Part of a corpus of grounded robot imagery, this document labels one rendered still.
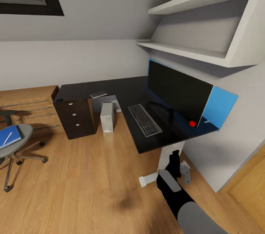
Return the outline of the folder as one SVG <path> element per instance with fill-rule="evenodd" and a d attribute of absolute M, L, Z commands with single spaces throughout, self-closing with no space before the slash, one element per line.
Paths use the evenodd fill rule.
<path fill-rule="evenodd" d="M 8 138 L 8 136 L 11 134 L 11 136 Z M 7 142 L 4 144 L 6 139 L 8 138 Z M 9 146 L 10 144 L 18 141 L 21 139 L 21 136 L 17 130 L 17 127 L 15 125 L 5 128 L 3 130 L 0 130 L 0 149 Z"/>

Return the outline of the keyboard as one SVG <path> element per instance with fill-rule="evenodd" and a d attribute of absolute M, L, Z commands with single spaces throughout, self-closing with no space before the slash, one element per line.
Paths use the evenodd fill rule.
<path fill-rule="evenodd" d="M 141 104 L 128 107 L 128 109 L 143 131 L 145 137 L 150 137 L 163 132 Z"/>

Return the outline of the notebook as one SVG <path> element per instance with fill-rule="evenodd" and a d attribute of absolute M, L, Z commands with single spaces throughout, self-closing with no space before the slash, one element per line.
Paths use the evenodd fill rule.
<path fill-rule="evenodd" d="M 91 97 L 92 98 L 97 98 L 97 97 L 101 97 L 101 96 L 104 96 L 104 95 L 106 95 L 106 92 L 105 91 L 101 91 L 101 92 L 98 92 L 98 93 L 91 94 Z"/>

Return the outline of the monitor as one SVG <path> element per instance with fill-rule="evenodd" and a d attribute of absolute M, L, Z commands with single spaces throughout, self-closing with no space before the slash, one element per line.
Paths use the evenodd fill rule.
<path fill-rule="evenodd" d="M 150 102 L 178 112 L 197 128 L 214 85 L 172 67 L 149 60 L 148 88 L 170 106 Z"/>

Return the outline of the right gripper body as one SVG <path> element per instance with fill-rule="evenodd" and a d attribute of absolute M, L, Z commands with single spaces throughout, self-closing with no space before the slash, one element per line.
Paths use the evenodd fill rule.
<path fill-rule="evenodd" d="M 177 156 L 177 155 L 169 155 L 169 157 L 170 157 L 170 162 L 169 162 L 169 164 L 167 165 L 167 166 L 170 166 L 170 165 L 172 165 L 174 168 L 175 168 L 175 170 L 177 171 L 177 177 L 179 177 L 179 178 L 181 178 L 181 173 L 180 173 L 180 157 L 179 156 Z"/>

